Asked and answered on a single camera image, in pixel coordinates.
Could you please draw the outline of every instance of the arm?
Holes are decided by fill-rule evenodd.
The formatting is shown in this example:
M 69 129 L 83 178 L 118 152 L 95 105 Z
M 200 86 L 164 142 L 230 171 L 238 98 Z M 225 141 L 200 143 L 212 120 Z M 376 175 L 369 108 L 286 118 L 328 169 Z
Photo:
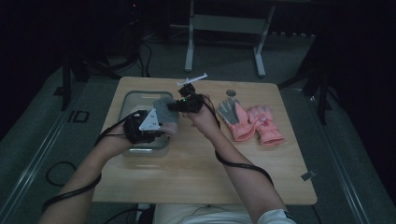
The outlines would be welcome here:
M 122 125 L 110 133 L 123 133 Z M 109 136 L 103 138 L 84 159 L 72 177 L 61 189 L 63 194 L 91 184 L 102 172 L 106 162 L 121 154 L 131 146 L 124 137 Z M 42 215 L 39 223 L 85 223 L 89 214 L 94 189 L 75 197 L 52 204 Z
M 206 106 L 203 106 L 198 114 L 189 113 L 187 117 L 193 121 L 194 126 L 213 144 L 215 150 L 224 160 L 252 164 L 221 132 L 213 115 Z M 224 169 L 249 212 L 253 223 L 257 223 L 260 216 L 267 211 L 274 209 L 287 210 L 274 186 L 263 174 L 253 170 L 229 166 L 224 166 Z

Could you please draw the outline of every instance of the person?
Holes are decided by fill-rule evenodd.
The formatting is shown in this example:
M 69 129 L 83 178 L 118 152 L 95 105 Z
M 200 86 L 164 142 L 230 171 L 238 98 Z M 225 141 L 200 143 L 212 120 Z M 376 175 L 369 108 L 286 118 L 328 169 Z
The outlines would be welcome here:
M 216 152 L 224 160 L 253 165 L 223 134 L 207 106 L 202 106 L 197 114 L 183 113 L 183 117 L 192 121 L 192 125 L 212 143 Z M 59 194 L 90 185 L 101 174 L 107 161 L 128 149 L 132 144 L 120 134 L 124 134 L 121 124 L 110 131 L 109 135 L 111 136 L 104 137 L 94 147 Z M 227 165 L 224 165 L 224 169 L 245 206 L 251 223 L 295 223 L 289 217 L 287 207 L 273 184 L 265 175 L 257 171 Z M 39 223 L 85 223 L 93 193 L 94 188 L 75 197 L 51 204 L 42 214 Z M 209 216 L 204 219 L 194 217 L 196 221 L 194 218 L 187 218 L 186 223 L 204 223 L 205 220 L 213 221 L 216 218 L 217 221 L 220 221 L 219 218 L 224 217 L 221 214 L 227 216 L 227 213 L 220 212 L 220 216 L 216 217 Z

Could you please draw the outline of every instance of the wooden table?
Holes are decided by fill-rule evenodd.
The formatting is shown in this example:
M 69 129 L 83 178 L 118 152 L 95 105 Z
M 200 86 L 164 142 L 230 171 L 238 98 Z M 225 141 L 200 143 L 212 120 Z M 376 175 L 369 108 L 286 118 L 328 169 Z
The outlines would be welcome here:
M 177 82 L 182 79 L 123 77 L 109 108 L 103 129 L 117 122 L 123 98 L 128 91 L 169 91 L 180 99 Z M 236 91 L 244 108 L 269 105 L 274 121 L 285 136 L 285 142 L 274 147 L 259 144 L 258 134 L 234 145 L 253 163 L 273 178 L 286 204 L 313 204 L 317 196 L 308 179 L 303 156 L 290 120 L 275 84 L 198 80 L 197 93 L 207 93 L 215 106 L 227 98 L 226 91 Z M 232 139 L 221 121 L 221 130 Z M 180 116 L 178 132 L 172 137 L 169 151 L 162 158 L 118 157 L 110 160 L 93 196 L 95 202 L 118 203 L 241 203 L 213 146 L 191 127 L 191 121 Z

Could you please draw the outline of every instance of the pink work glove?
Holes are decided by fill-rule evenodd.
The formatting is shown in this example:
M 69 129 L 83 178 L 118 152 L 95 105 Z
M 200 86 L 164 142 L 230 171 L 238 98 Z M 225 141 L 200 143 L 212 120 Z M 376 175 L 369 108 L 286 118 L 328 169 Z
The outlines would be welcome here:
M 273 114 L 270 107 L 256 105 L 248 111 L 248 120 L 254 124 L 260 135 L 260 142 L 264 146 L 273 146 L 283 142 L 283 134 L 277 129 L 273 121 Z
M 218 113 L 232 132 L 235 142 L 246 141 L 253 136 L 254 126 L 248 121 L 248 113 L 238 100 L 228 98 L 221 102 Z

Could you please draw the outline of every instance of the gray floor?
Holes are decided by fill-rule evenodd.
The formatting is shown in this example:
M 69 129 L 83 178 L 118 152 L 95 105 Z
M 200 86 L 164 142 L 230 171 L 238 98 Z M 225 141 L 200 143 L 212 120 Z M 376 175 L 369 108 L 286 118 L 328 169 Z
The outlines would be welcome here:
M 175 35 L 165 43 L 156 35 L 145 38 L 151 49 L 149 73 L 152 77 L 197 77 L 208 73 L 207 79 L 269 82 L 279 84 L 294 76 L 313 38 L 304 36 L 270 35 L 262 57 L 267 75 L 258 77 L 249 45 L 221 45 L 213 38 L 197 38 L 193 70 L 184 72 L 186 36 Z M 149 49 L 142 47 L 144 62 Z M 136 64 L 120 70 L 122 76 L 139 77 L 141 66 Z M 0 199 L 5 223 L 32 223 L 40 216 L 41 204 L 56 194 L 58 187 L 51 186 L 45 173 L 57 161 L 78 164 L 91 150 L 102 129 L 117 81 L 106 77 L 92 77 L 88 83 L 73 82 L 73 101 L 60 111 L 62 99 L 53 96 L 62 85 L 61 70 L 45 83 L 20 120 L 0 145 Z M 361 140 L 345 111 L 332 98 L 332 110 L 326 112 L 328 125 L 323 126 L 316 116 L 316 102 L 300 92 L 304 81 L 281 91 L 293 130 L 303 152 L 308 170 L 317 175 L 312 178 L 318 202 L 313 206 L 289 206 L 298 223 L 396 223 L 395 207 L 382 187 Z M 72 122 L 71 114 L 89 112 L 87 122 Z M 45 156 L 32 170 L 36 153 Z M 54 178 L 66 180 L 71 170 L 60 168 Z M 108 218 L 134 204 L 95 203 L 88 223 L 103 223 Z M 5 214 L 6 208 L 12 208 Z M 124 222 L 134 215 L 125 214 L 115 222 Z

